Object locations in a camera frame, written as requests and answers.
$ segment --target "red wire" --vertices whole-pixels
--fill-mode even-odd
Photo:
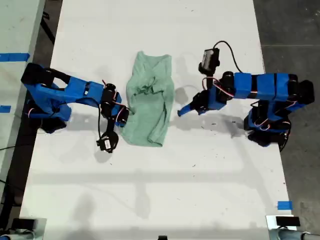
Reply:
[[[121,104],[121,103],[118,103],[118,102],[116,102],[116,101],[112,101],[114,104],[117,104],[117,105],[120,105],[120,106],[123,106],[123,107],[126,107],[126,105],[123,105],[123,104]]]
[[[268,127],[266,129],[260,127],[260,130],[267,131],[267,130],[269,130],[269,128],[270,128],[270,124],[268,124]]]
[[[120,113],[123,111],[124,108],[125,108],[125,107],[123,106],[123,107],[121,108],[121,110],[118,112],[118,114],[117,114],[117,116],[116,116],[116,118],[115,118],[115,122],[118,121],[118,117],[119,117]]]
[[[205,80],[205,79],[214,79],[215,81],[217,81],[217,82],[219,83],[219,80],[216,79],[216,78],[214,78],[213,76],[204,77],[204,78],[202,79],[202,87],[203,87],[203,90],[206,90],[205,85],[204,85],[204,80]],[[215,86],[217,89],[219,89],[221,92],[227,94],[228,96],[230,96],[230,97],[232,97],[232,98],[235,96],[235,95],[227,92],[226,90],[224,90],[223,88],[221,88],[221,87],[218,86],[217,84],[215,84],[215,82],[213,82],[212,85],[214,85],[214,86]]]
[[[293,105],[295,105],[297,103],[297,101],[293,101],[292,102],[292,104],[290,104],[289,106],[286,106],[284,109],[287,109],[287,108],[290,108],[290,107],[292,107]],[[259,125],[257,125],[256,124],[256,121],[254,122],[254,125],[256,126],[256,127],[259,127],[259,126],[261,126],[262,124],[264,124],[266,121],[268,120],[268,118],[266,119],[266,120],[264,120],[262,123],[260,123]]]

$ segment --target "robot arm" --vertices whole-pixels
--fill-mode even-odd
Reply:
[[[58,78],[65,84],[59,88],[54,79]],[[65,128],[65,122],[70,119],[69,103],[89,105],[99,109],[97,145],[102,151],[112,153],[119,137],[114,132],[114,126],[124,126],[129,116],[129,109],[121,104],[122,98],[113,84],[99,84],[93,81],[67,75],[63,72],[42,68],[29,63],[22,75],[21,82],[31,93],[32,99],[27,103],[28,117],[37,122],[47,133]],[[100,133],[100,115],[108,120],[105,133]]]
[[[252,75],[230,71],[225,72],[218,80],[213,75],[216,67],[220,65],[219,52],[215,47],[204,51],[198,68],[206,75],[202,80],[203,91],[197,93],[190,104],[179,110],[178,116],[192,110],[196,110],[199,115],[209,110],[219,110],[231,99],[257,99],[257,106],[251,105],[252,109],[244,119],[243,128],[253,131],[248,136],[250,140],[263,147],[277,142],[282,150],[291,129],[288,115],[315,100],[312,82],[298,82],[296,75],[287,73]]]

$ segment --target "white tabletop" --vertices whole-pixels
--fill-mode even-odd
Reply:
[[[32,61],[44,0],[0,0],[0,54],[29,53]],[[14,146],[21,122],[26,88],[21,76],[26,62],[0,62],[0,105],[11,106],[0,113],[0,149]],[[14,148],[0,151],[0,179],[6,180]],[[0,182],[0,197],[4,184]]]
[[[98,110],[81,104],[70,104],[67,128],[38,133],[21,216],[46,218],[44,239],[269,239],[265,215],[291,212],[277,210],[288,200],[278,146],[238,128],[251,101],[177,116],[201,90],[204,49],[219,40],[244,72],[264,72],[252,0],[63,1],[52,68],[104,79],[125,97],[138,51],[170,54],[177,94],[161,148],[120,137],[113,154],[100,152]],[[217,77],[236,71],[219,47]]]

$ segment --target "blue tape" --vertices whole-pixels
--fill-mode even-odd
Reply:
[[[10,113],[10,110],[11,110],[11,106],[0,105],[0,113],[1,114],[8,114],[8,113]]]
[[[256,99],[272,100],[275,96],[275,75],[265,73],[256,77],[257,91]]]
[[[29,58],[29,53],[0,53],[0,62],[26,62]]]
[[[10,240],[10,238],[7,236],[0,236],[0,240]]]
[[[276,74],[276,97],[275,101],[285,102],[288,99],[288,82],[289,75],[287,73]]]
[[[292,210],[292,201],[278,201],[278,210]]]
[[[251,92],[252,75],[250,73],[236,72],[234,74],[234,87],[236,89],[234,97],[236,99],[246,99]]]

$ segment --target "green cloth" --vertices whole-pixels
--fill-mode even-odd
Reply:
[[[138,52],[126,85],[130,115],[121,129],[130,144],[162,147],[175,97],[171,56],[147,56]]]

